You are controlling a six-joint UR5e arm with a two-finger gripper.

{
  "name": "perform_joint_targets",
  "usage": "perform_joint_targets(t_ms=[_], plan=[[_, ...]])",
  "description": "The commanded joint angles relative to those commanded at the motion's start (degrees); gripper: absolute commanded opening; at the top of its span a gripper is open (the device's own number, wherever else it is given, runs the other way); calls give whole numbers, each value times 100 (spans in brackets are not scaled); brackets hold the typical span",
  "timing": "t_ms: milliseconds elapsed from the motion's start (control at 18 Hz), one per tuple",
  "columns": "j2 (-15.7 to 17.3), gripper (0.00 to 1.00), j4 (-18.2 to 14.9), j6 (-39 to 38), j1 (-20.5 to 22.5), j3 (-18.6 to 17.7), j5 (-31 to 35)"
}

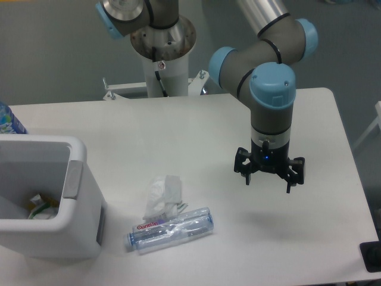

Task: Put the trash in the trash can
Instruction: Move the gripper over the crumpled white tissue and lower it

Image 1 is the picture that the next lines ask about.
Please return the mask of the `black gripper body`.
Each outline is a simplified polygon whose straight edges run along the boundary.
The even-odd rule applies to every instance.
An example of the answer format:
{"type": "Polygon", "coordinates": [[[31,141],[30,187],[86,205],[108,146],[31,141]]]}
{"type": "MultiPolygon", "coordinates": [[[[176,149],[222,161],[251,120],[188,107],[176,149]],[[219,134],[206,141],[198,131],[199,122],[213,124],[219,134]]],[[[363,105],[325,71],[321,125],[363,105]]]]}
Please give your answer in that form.
{"type": "Polygon", "coordinates": [[[269,148],[266,152],[262,147],[251,141],[251,169],[250,173],[266,172],[273,174],[287,174],[289,142],[280,148],[269,148]]]}

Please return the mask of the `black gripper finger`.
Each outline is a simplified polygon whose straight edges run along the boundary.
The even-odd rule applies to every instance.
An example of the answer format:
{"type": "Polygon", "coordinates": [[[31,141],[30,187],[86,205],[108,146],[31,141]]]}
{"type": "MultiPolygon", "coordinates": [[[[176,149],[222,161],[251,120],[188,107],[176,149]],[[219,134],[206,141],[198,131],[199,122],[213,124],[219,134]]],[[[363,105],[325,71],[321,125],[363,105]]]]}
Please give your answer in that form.
{"type": "Polygon", "coordinates": [[[287,158],[286,163],[281,166],[278,176],[287,182],[286,193],[291,193],[291,188],[303,185],[305,180],[305,158],[287,158]]]}
{"type": "Polygon", "coordinates": [[[252,154],[239,147],[235,155],[234,172],[240,173],[242,177],[245,178],[246,185],[251,182],[251,175],[258,171],[258,164],[252,158],[252,154]]]}

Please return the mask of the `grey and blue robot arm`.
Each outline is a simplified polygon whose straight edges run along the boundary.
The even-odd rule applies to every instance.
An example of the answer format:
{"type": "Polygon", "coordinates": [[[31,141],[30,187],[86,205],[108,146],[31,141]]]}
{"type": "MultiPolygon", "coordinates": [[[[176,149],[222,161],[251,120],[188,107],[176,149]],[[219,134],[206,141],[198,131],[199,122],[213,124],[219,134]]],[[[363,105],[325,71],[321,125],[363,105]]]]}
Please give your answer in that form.
{"type": "MultiPolygon", "coordinates": [[[[305,160],[288,155],[296,97],[291,65],[314,53],[316,28],[293,18],[282,1],[238,5],[258,41],[243,51],[222,47],[208,66],[213,82],[251,112],[251,149],[237,150],[234,170],[246,181],[260,171],[278,175],[288,187],[301,185],[305,160]]],[[[149,97],[189,95],[188,56],[196,31],[178,1],[99,1],[95,8],[113,38],[130,38],[143,61],[149,97]]]]}

